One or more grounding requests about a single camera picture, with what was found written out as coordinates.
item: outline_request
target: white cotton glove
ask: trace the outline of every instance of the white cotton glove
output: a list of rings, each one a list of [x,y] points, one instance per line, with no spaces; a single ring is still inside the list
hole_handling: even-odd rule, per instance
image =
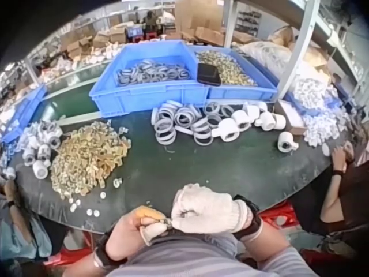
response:
[[[244,201],[233,201],[228,193],[189,184],[175,196],[172,226],[185,233],[234,233],[243,228],[248,212]]]

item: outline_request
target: red stool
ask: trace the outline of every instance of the red stool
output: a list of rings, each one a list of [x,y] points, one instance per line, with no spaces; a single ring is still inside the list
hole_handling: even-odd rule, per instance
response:
[[[302,249],[300,251],[302,258],[306,261],[308,265],[326,263],[328,261],[342,262],[348,259],[337,254],[331,254],[326,252],[318,252],[315,250]]]
[[[285,222],[281,225],[276,223],[276,220],[280,216],[285,218]],[[266,211],[261,212],[260,217],[278,229],[300,225],[292,205],[286,200],[275,205],[274,207],[271,207],[270,209],[267,209]]]
[[[89,232],[83,232],[86,247],[79,250],[68,250],[64,246],[60,252],[54,256],[48,258],[48,261],[44,262],[45,266],[56,267],[59,265],[73,264],[83,257],[90,255],[94,249],[94,243],[92,239],[92,234]]]
[[[157,38],[156,32],[146,33],[146,40],[151,40]]]
[[[141,40],[144,40],[144,36],[134,36],[134,37],[132,37],[132,42],[133,43],[138,43]]]

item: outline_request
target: black watch strap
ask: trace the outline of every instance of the black watch strap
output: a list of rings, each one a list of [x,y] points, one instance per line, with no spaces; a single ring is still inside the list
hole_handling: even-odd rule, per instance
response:
[[[332,176],[335,176],[335,175],[339,175],[342,177],[344,175],[344,172],[342,170],[333,170]]]
[[[257,205],[255,205],[253,202],[251,202],[249,199],[246,199],[245,197],[241,195],[236,195],[234,197],[234,200],[242,200],[246,203],[246,205],[250,208],[251,212],[253,213],[253,221],[251,222],[251,225],[243,230],[240,230],[238,232],[233,233],[236,239],[240,240],[245,235],[252,235],[255,234],[260,226],[261,226],[261,218],[258,215],[260,209]]]
[[[14,200],[12,201],[8,201],[7,202],[7,207],[10,209],[11,206],[14,206],[16,203],[14,202]]]
[[[114,226],[103,235],[103,237],[97,243],[97,247],[95,249],[95,254],[97,258],[99,258],[99,260],[101,261],[102,266],[104,268],[119,267],[120,265],[125,264],[128,261],[127,258],[124,258],[123,260],[120,260],[120,261],[114,261],[111,258],[109,258],[108,254],[105,251],[106,243],[108,242],[108,239],[113,229],[114,229]]]

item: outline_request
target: white bag of parts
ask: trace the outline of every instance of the white bag of parts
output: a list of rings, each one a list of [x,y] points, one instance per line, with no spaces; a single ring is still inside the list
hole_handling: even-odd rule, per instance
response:
[[[272,42],[252,42],[240,49],[256,59],[262,66],[281,78],[291,59],[290,49]],[[317,70],[305,61],[301,61],[296,70],[290,91],[305,108],[325,108],[324,96],[328,83]]]

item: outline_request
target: person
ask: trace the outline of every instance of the person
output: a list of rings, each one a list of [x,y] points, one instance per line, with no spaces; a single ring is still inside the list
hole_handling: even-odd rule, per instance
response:
[[[336,147],[332,167],[290,198],[304,230],[328,235],[369,223],[369,161],[366,150],[355,152],[349,141]]]
[[[258,269],[237,261],[236,238]],[[105,275],[316,276],[285,237],[261,220],[250,201],[198,184],[178,191],[171,219],[148,207],[123,215],[93,254],[63,273]]]
[[[38,217],[20,208],[17,187],[6,180],[0,193],[0,260],[50,254],[51,242]]]
[[[156,25],[157,16],[149,10],[147,12],[146,17],[144,17],[144,23],[145,23],[145,32],[156,32],[157,31],[157,25]]]

